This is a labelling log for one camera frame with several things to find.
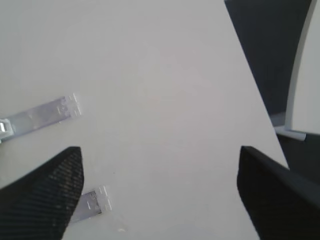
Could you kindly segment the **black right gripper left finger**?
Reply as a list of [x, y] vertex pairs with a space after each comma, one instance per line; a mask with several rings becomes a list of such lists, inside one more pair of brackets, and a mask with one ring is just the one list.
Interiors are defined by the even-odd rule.
[[70, 146], [0, 190], [2, 240], [61, 240], [84, 187], [82, 151]]

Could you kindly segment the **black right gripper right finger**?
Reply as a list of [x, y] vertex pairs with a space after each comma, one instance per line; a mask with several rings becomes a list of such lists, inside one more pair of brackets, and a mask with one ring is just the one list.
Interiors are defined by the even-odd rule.
[[242, 146], [236, 179], [261, 240], [318, 240], [320, 186], [252, 146]]

